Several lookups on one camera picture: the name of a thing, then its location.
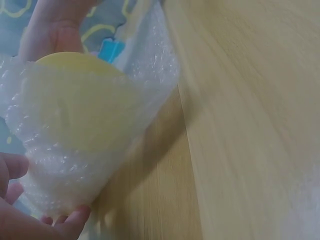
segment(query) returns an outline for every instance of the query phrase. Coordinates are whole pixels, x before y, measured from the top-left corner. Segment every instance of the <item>wooden table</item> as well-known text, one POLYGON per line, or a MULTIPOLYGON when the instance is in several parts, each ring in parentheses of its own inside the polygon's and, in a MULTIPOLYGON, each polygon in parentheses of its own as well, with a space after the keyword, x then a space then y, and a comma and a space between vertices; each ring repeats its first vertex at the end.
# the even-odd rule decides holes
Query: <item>wooden table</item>
POLYGON ((163 6, 179 87, 85 238, 319 239, 320 1, 163 6))

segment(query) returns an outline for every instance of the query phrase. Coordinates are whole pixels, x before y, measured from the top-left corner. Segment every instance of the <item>bubble wrap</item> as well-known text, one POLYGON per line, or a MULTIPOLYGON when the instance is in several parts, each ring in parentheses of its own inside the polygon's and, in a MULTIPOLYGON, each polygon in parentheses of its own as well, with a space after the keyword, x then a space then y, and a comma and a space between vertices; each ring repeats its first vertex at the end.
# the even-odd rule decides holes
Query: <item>bubble wrap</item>
MULTIPOLYGON (((92 203, 122 163, 126 149, 148 127, 177 85, 179 64, 158 1, 154 1, 141 18, 136 34, 128 39, 117 62, 128 76, 129 84, 139 89, 139 101, 135 103, 134 117, 128 126, 132 131, 121 138, 117 148, 106 146, 104 150, 88 152, 67 148, 48 137, 50 126, 39 124, 37 118, 30 115, 30 110, 37 113, 41 99, 27 107, 22 102, 22 92, 35 76, 46 76, 47 81, 57 78, 67 81, 76 73, 0 56, 0 116, 23 142, 30 159, 28 173, 20 181, 24 187, 21 201, 35 214, 55 218, 69 214, 77 206, 92 203)), ((106 79, 93 74, 76 77, 88 84, 92 81, 110 81, 120 87, 128 84, 125 79, 106 79)), ((106 96, 105 101, 112 104, 116 97, 106 96)), ((124 111, 130 111, 129 107, 125 106, 124 111)))

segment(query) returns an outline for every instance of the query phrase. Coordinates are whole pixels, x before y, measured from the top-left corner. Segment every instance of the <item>finger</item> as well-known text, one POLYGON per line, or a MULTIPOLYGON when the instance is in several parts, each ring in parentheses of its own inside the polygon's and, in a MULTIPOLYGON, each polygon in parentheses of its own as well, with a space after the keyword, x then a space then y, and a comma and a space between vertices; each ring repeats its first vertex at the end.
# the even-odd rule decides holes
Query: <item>finger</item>
POLYGON ((17 201, 23 192, 24 188, 21 186, 21 184, 19 182, 14 182, 9 185, 4 200, 8 204, 12 205, 17 201))
POLYGON ((1 153, 0 160, 1 159, 7 166, 10 179, 18 179, 26 175, 29 161, 25 156, 1 153))
POLYGON ((60 216, 57 221, 55 222, 55 226, 58 224, 63 224, 67 220, 68 216, 60 216))
POLYGON ((0 152, 0 198, 7 194, 9 179, 20 178, 28 171, 26 157, 0 152))
POLYGON ((54 223, 54 220, 52 219, 52 217, 48 217, 48 216, 42 216, 40 218, 40 221, 42 223, 50 225, 50 226, 54 223))
POLYGON ((0 199, 0 239, 57 240, 60 237, 61 234, 52 226, 22 213, 0 199))
POLYGON ((81 206, 63 224, 59 224, 55 228, 66 239, 78 239, 89 219, 90 213, 90 207, 81 206))

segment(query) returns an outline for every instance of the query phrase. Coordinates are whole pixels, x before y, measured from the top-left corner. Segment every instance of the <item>yellow pattern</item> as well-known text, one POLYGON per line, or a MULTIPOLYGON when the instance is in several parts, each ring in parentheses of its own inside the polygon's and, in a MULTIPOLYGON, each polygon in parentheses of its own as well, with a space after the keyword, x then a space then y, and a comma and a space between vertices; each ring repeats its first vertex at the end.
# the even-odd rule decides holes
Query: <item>yellow pattern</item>
POLYGON ((11 18, 20 18, 26 11, 28 11, 32 5, 32 0, 27 0, 24 8, 20 9, 18 12, 10 12, 6 9, 6 0, 1 0, 0 3, 0 14, 6 13, 11 18))
POLYGON ((116 29, 114 26, 107 25, 107 24, 97 24, 97 25, 94 25, 93 27, 91 27, 88 31, 86 31, 82 35, 81 41, 84 43, 92 34, 94 34, 95 32, 98 32, 99 30, 102 30, 102 29, 110 30, 113 34, 116 32, 116 29))
POLYGON ((9 137, 6 139, 6 143, 7 143, 7 144, 11 144, 11 142, 12 142, 12 137, 9 136, 9 137))
POLYGON ((128 5, 129 5, 129 0, 124 0, 123 7, 122 7, 122 14, 123 14, 123 16, 125 16, 126 18, 129 17, 129 12, 128 12, 128 10, 127 10, 128 5))
POLYGON ((91 18, 91 17, 95 14, 96 9, 97 9, 97 7, 94 6, 94 7, 91 9, 91 11, 86 15, 86 17, 87 17, 87 18, 91 18))

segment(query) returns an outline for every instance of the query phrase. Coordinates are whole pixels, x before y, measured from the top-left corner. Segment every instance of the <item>patterned fabric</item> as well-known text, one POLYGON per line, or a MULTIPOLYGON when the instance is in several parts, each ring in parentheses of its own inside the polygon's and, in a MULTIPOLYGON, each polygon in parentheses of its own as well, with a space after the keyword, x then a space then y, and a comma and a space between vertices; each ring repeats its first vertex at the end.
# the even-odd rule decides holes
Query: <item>patterned fabric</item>
MULTIPOLYGON (((84 49, 97 52, 123 25, 137 0, 104 0, 88 13, 80 33, 84 49)), ((0 53, 15 56, 37 0, 0 0, 0 53)))

